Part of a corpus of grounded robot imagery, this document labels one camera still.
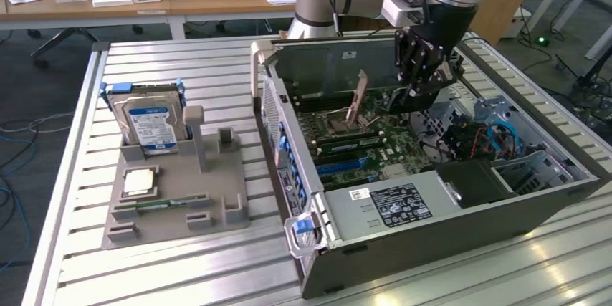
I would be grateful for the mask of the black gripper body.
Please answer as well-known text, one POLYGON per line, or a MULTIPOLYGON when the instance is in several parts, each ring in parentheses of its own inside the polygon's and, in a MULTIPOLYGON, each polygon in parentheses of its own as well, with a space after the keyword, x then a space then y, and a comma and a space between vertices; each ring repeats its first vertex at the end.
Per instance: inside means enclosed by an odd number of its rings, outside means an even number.
POLYGON ((475 18, 479 5, 460 7, 439 3, 428 5, 429 21, 411 27, 411 31, 432 45, 441 46, 449 54, 475 18))

